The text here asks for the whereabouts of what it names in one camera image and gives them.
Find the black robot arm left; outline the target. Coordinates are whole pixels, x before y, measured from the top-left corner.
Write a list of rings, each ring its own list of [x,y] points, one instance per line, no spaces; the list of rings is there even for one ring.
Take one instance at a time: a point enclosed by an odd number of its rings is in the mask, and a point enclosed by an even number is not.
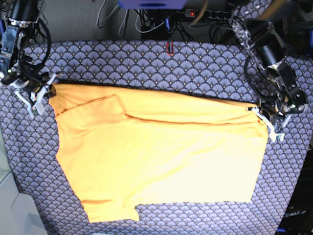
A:
[[[312,124],[307,82],[269,24],[233,19],[241,47],[164,41],[77,41],[53,46],[59,144],[138,138],[267,142]]]

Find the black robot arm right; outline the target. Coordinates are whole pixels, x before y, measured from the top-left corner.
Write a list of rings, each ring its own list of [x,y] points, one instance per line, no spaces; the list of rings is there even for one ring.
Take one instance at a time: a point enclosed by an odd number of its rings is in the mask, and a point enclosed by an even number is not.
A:
[[[242,49],[172,41],[75,41],[28,46],[33,33],[46,29],[38,20],[25,27],[9,24],[0,48],[1,83],[13,88],[30,117],[45,112],[45,100],[64,103],[116,96],[129,113],[169,110],[181,98],[199,106],[242,109],[256,93],[244,77],[256,72]]]

